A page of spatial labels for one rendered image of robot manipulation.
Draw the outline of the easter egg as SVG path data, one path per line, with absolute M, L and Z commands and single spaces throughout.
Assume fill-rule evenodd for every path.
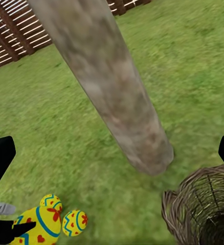
M 39 206 L 52 207 L 52 208 L 56 209 L 59 212 L 59 214 L 62 211 L 62 203 L 61 203 L 60 198 L 56 195 L 53 195 L 53 194 L 43 197 Z
M 36 227 L 20 237 L 15 237 L 9 245 L 55 245 L 60 231 L 59 212 L 48 206 L 31 208 L 18 216 L 12 225 L 36 222 Z
M 66 236 L 77 236 L 87 226 L 87 216 L 80 210 L 73 210 L 66 214 L 62 222 L 63 232 Z

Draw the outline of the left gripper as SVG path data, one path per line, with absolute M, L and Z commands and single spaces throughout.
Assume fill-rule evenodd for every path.
M 13 221 L 0 220 L 0 245 L 9 245 L 15 237 L 20 237 L 36 227 L 36 222 L 12 225 Z

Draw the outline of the wicker basket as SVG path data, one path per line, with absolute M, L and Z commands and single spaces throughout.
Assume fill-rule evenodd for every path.
M 219 219 L 224 220 L 224 207 L 221 209 L 221 204 L 218 202 L 219 200 L 215 198 L 215 195 L 218 194 L 218 190 L 224 192 L 224 185 L 219 189 L 212 188 L 213 182 L 215 181 L 215 173 L 224 175 L 224 164 L 218 167 L 210 166 L 199 168 L 191 172 L 184 181 L 177 186 L 175 192 L 170 189 L 164 191 L 162 195 L 161 218 L 165 220 L 167 229 L 174 236 L 177 245 L 207 245 L 207 234 L 211 230 L 214 231 L 212 234 L 212 242 L 214 245 L 220 245 L 220 242 L 224 244 L 224 224 L 219 226 L 214 223 L 214 221 Z M 198 185 L 194 184 L 200 177 L 206 177 L 209 184 L 208 190 L 217 207 L 216 210 L 212 210 L 212 215 L 206 215 L 201 229 L 198 229 L 201 216 L 196 217 L 197 210 L 200 208 L 204 211 L 208 206 L 208 203 L 205 202 L 206 200 L 202 199 L 204 192 L 202 190 L 197 191 Z M 188 189 L 189 191 L 186 192 L 185 190 Z M 192 193 L 194 195 L 192 195 Z M 194 204 L 193 199 L 197 203 L 191 208 Z M 181 218 L 182 213 L 183 216 Z M 177 221 L 180 222 L 181 229 L 178 228 L 180 225 L 176 225 Z M 193 221 L 195 227 L 192 226 Z M 210 224 L 211 227 L 209 227 Z

